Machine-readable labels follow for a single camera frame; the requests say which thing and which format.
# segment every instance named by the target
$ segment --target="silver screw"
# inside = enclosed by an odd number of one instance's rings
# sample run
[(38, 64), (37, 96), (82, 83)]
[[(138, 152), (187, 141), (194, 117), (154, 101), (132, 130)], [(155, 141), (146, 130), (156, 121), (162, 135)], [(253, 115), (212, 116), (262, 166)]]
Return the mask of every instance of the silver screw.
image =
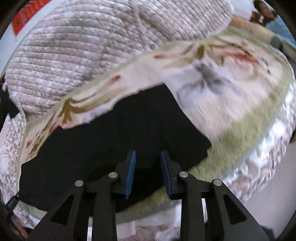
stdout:
[(76, 187), (81, 187), (83, 185), (83, 181), (82, 180), (78, 180), (75, 182), (75, 186)]
[(219, 179), (216, 179), (216, 180), (214, 180), (214, 184), (216, 186), (221, 186), (222, 185), (222, 182)]
[(179, 175), (180, 175), (180, 177), (188, 177), (187, 172), (180, 172)]
[(117, 173), (116, 172), (110, 172), (109, 177), (110, 178), (115, 178), (115, 177), (117, 177)]

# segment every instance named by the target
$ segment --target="white wall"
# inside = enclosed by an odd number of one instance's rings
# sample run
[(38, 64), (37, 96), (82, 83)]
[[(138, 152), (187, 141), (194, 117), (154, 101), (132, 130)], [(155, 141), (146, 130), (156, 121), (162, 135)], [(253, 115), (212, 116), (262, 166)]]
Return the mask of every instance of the white wall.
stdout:
[(26, 23), (23, 29), (14, 35), (12, 25), (10, 24), (5, 31), (3, 37), (0, 39), (0, 73), (3, 72), (7, 62), (20, 42), (26, 37), (30, 30), (53, 9), (60, 5), (65, 0), (51, 0), (43, 8), (41, 8), (30, 20)]

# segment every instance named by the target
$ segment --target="mattress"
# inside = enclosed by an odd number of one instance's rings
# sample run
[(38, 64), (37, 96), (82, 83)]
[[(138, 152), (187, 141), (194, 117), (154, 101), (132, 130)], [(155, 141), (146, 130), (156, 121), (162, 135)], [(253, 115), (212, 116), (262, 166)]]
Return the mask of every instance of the mattress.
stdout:
[[(180, 15), (182, 23), (175, 19)], [(32, 119), (42, 119), (54, 113), (67, 93), (104, 73), (96, 78), (102, 81), (107, 70), (127, 59), (154, 48), (159, 51), (157, 47), (175, 39), (209, 37), (224, 29), (231, 16), (231, 8), (226, 1), (196, 4), (191, 1), (139, 1), (137, 4), (134, 1), (105, 1), (98, 4), (83, 0), (66, 2), (49, 14), (23, 40), (8, 64), (7, 87), (20, 113), (13, 120), (8, 116), (0, 133), (0, 179), (4, 202), (17, 192), (20, 165), (24, 161), (20, 161), (24, 153), (22, 148), (29, 141), (26, 140), (28, 135), (23, 136), (23, 132), (26, 129), (28, 133), (29, 128), (34, 126)], [(174, 45), (177, 44), (164, 45), (161, 51), (169, 51)], [(241, 201), (246, 201), (262, 189), (273, 176), (295, 128), (294, 74), (285, 58), (278, 52), (276, 55), (285, 62), (288, 73), (283, 85), (285, 89), (275, 95), (276, 108), (268, 115), (268, 122), (259, 135), (245, 146), (239, 156), (233, 158), (231, 165), (217, 165), (222, 167), (220, 170), (216, 164), (192, 170), (200, 179), (222, 179)], [(79, 117), (77, 121), (90, 121), (95, 115)], [(221, 126), (216, 128), (216, 132), (207, 129), (203, 132), (212, 142), (220, 139), (219, 130)], [(32, 227), (44, 215), (23, 203), (17, 206), (15, 214), (24, 224)], [(118, 223), (122, 223), (118, 226), (121, 230), (119, 237), (130, 237), (130, 240), (144, 240), (146, 237), (165, 240), (166, 237), (171, 240), (178, 235), (179, 217), (180, 204), (167, 202), (162, 189), (146, 203), (117, 215)]]

